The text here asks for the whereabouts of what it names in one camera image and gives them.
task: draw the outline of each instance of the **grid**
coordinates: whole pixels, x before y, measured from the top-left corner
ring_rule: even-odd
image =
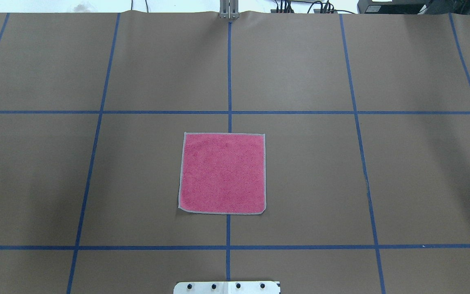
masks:
[[[0,30],[0,41],[4,35],[5,28],[7,26],[10,14],[6,15],[2,28]],[[108,90],[108,83],[110,80],[110,72],[113,65],[113,57],[116,39],[118,35],[118,29],[120,25],[121,14],[117,14],[115,30],[113,35],[113,41],[110,49],[110,57],[108,61],[108,67],[106,71],[106,78],[104,82],[104,89],[102,92],[102,99],[99,110],[0,110],[0,114],[93,114],[98,115],[97,127],[95,129],[95,137],[93,140],[93,147],[90,156],[90,164],[88,167],[88,174],[86,178],[86,186],[84,189],[84,197],[82,199],[82,207],[80,210],[80,218],[77,227],[76,240],[73,246],[34,246],[34,245],[0,245],[0,250],[54,250],[54,251],[72,251],[73,258],[71,261],[71,269],[69,272],[69,282],[67,285],[67,293],[71,293],[71,287],[73,283],[73,276],[77,266],[77,256],[79,251],[132,251],[132,250],[142,250],[142,251],[185,251],[185,250],[209,250],[209,251],[225,251],[226,253],[226,280],[231,280],[231,251],[237,250],[325,250],[325,249],[341,249],[341,250],[375,250],[375,256],[377,260],[377,270],[380,281],[380,287],[382,294],[386,293],[386,287],[384,285],[384,272],[382,270],[382,261],[381,261],[381,249],[470,249],[470,244],[380,244],[377,237],[377,225],[375,223],[375,213],[373,209],[373,200],[371,198],[371,190],[369,186],[369,177],[367,169],[367,158],[364,152],[364,146],[362,143],[362,132],[360,128],[360,115],[470,115],[470,111],[371,111],[371,110],[358,110],[357,103],[355,99],[355,90],[353,85],[353,75],[352,75],[352,66],[349,61],[349,54],[346,42],[346,33],[344,28],[344,19],[340,15],[339,21],[341,26],[341,39],[343,42],[343,49],[345,55],[345,62],[347,68],[347,77],[349,82],[350,98],[352,102],[352,111],[339,111],[339,110],[328,110],[328,111],[294,111],[294,110],[283,110],[283,111],[237,111],[232,108],[232,91],[231,91],[231,35],[232,35],[232,26],[231,22],[227,23],[228,30],[228,39],[227,39],[227,99],[228,99],[228,110],[226,111],[186,111],[186,110],[105,110],[104,105],[106,102],[106,94]],[[455,28],[454,20],[452,15],[449,15],[449,20],[451,24],[451,32],[455,40],[457,47],[459,59],[461,61],[462,67],[465,72],[465,78],[468,81],[470,87],[470,73],[466,66],[462,49],[459,44],[457,30]],[[104,115],[109,114],[172,114],[172,115],[226,115],[227,116],[227,125],[228,132],[232,132],[232,120],[233,116],[236,115],[273,115],[273,114],[282,114],[282,115],[353,115],[357,141],[360,150],[360,158],[362,171],[364,173],[364,180],[367,186],[367,200],[368,200],[368,209],[369,216],[371,221],[373,244],[372,245],[232,245],[231,244],[231,216],[226,216],[226,245],[168,245],[168,246],[143,246],[143,245],[125,245],[125,246],[85,246],[80,245],[80,239],[82,234],[82,228],[84,223],[84,214],[86,211],[86,203],[88,201],[88,194],[90,190],[90,182],[93,173],[93,164],[95,161],[95,153],[98,148],[99,134],[101,128],[101,122]]]

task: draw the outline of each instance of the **terry cloth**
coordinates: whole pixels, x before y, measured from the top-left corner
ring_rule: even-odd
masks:
[[[265,136],[184,133],[179,208],[200,214],[264,212]]]

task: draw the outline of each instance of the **cable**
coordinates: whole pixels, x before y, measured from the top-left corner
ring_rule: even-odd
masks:
[[[311,11],[311,8],[315,4],[320,4],[320,10],[322,10],[322,6],[324,5],[324,3],[322,3],[322,1],[315,1],[315,2],[311,3],[311,6],[309,6],[308,13]]]
[[[146,4],[146,12],[149,12],[148,10],[148,0],[144,0],[144,4]],[[130,7],[130,10],[134,10],[134,0],[132,0],[132,6]]]
[[[333,10],[330,10],[326,13],[333,13],[333,12],[336,12],[336,11],[343,11],[343,12],[347,12],[347,13],[351,13],[351,14],[356,14],[354,12],[351,12],[351,11],[345,11],[345,10],[342,10],[342,9],[333,9]]]
[[[324,8],[320,10],[320,13],[329,13],[328,11],[335,9],[334,5],[328,1],[324,4]]]
[[[311,1],[291,0],[290,2],[300,2],[300,3],[308,3],[308,4],[311,4],[311,3],[315,3],[315,2],[319,2],[319,1],[311,2]]]
[[[277,13],[295,13],[291,8],[291,0],[280,0],[280,7],[278,7],[278,1],[274,0],[277,4]]]

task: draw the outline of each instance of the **pink towel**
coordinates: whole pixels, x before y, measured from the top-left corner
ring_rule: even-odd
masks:
[[[266,209],[263,134],[184,133],[179,208],[200,214]]]

